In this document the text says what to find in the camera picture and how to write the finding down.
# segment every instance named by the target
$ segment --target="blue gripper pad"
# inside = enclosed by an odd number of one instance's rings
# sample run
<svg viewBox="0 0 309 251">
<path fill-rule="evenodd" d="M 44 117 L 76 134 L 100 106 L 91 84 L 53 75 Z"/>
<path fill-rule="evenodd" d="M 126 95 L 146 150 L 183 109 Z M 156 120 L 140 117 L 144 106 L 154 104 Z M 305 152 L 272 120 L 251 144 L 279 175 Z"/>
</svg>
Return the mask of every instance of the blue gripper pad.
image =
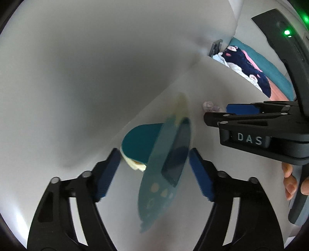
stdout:
<svg viewBox="0 0 309 251">
<path fill-rule="evenodd" d="M 260 109 L 252 104 L 228 104 L 226 107 L 227 113 L 235 113 L 236 115 L 259 114 Z"/>
<path fill-rule="evenodd" d="M 217 173 L 216 168 L 212 162 L 203 160 L 196 148 L 190 150 L 189 161 L 202 194 L 213 202 L 215 198 L 214 176 Z"/>
<path fill-rule="evenodd" d="M 96 185 L 95 202 L 100 201 L 101 198 L 106 196 L 120 160 L 120 151 L 114 148 L 105 161 L 98 162 L 93 168 L 92 174 Z"/>
</svg>

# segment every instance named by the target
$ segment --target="stuffed toy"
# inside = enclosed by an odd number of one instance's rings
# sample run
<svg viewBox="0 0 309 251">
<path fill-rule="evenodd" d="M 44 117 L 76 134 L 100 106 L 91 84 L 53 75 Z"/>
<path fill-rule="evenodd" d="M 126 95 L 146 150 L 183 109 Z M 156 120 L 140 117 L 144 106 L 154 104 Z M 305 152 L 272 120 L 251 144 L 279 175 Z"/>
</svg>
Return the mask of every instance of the stuffed toy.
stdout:
<svg viewBox="0 0 309 251">
<path fill-rule="evenodd" d="M 270 98 L 271 89 L 267 77 L 247 60 L 245 53 L 237 46 L 228 46 L 222 57 L 226 62 L 238 65 L 242 72 L 259 85 L 262 92 Z"/>
</svg>

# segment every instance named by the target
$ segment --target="pink cartoon face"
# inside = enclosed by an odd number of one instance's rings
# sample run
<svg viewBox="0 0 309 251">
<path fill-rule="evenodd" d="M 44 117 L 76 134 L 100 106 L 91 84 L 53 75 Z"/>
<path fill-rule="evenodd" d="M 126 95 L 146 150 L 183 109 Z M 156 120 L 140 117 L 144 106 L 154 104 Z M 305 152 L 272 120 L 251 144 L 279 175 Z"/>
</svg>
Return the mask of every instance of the pink cartoon face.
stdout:
<svg viewBox="0 0 309 251">
<path fill-rule="evenodd" d="M 255 83 L 257 83 L 257 77 L 254 76 L 253 74 L 249 75 L 249 78 L 253 80 Z"/>
<path fill-rule="evenodd" d="M 238 47 L 237 46 L 228 46 L 227 49 L 230 50 L 230 51 L 235 51 L 236 52 Z"/>
</svg>

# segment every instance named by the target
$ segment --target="screw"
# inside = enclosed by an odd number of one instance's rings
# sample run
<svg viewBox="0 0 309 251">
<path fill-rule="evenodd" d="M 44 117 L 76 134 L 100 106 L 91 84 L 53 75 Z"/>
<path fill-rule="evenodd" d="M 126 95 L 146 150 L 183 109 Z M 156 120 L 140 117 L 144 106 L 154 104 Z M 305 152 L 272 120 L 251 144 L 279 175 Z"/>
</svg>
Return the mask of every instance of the screw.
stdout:
<svg viewBox="0 0 309 251">
<path fill-rule="evenodd" d="M 253 183 L 253 184 L 259 183 L 259 180 L 258 180 L 256 177 L 251 177 L 251 178 L 249 179 L 249 181 L 250 181 L 251 183 Z"/>
<path fill-rule="evenodd" d="M 90 177 L 91 176 L 91 171 L 84 171 L 83 173 L 82 173 L 82 177 L 83 178 L 88 178 L 88 177 Z"/>
<path fill-rule="evenodd" d="M 218 172 L 218 176 L 221 178 L 226 178 L 227 177 L 227 173 L 225 171 L 219 171 Z"/>
<path fill-rule="evenodd" d="M 52 184 L 56 184 L 60 181 L 59 177 L 53 177 L 51 180 L 50 180 L 50 183 Z"/>
</svg>

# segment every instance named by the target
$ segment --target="navy blue pillow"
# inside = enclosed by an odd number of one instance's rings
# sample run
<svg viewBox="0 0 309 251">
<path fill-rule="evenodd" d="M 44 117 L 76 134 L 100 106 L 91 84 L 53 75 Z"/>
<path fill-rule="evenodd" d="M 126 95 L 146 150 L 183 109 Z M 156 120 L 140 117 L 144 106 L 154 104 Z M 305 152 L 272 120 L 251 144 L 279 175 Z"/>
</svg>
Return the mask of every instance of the navy blue pillow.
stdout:
<svg viewBox="0 0 309 251">
<path fill-rule="evenodd" d="M 263 71 L 263 73 L 282 91 L 282 93 L 290 100 L 294 100 L 293 86 L 286 79 L 286 77 L 269 62 L 261 54 L 257 53 L 250 46 L 242 43 L 236 38 L 233 38 L 230 45 L 239 47 L 241 50 L 245 50 L 249 57 L 256 63 L 256 65 Z"/>
<path fill-rule="evenodd" d="M 230 45 L 228 46 L 224 53 L 222 54 L 226 62 L 238 65 L 242 72 L 246 74 L 252 81 L 257 83 L 262 89 L 262 92 L 270 98 L 271 89 L 267 77 L 263 72 L 257 70 L 246 58 L 245 53 L 237 47 Z"/>
</svg>

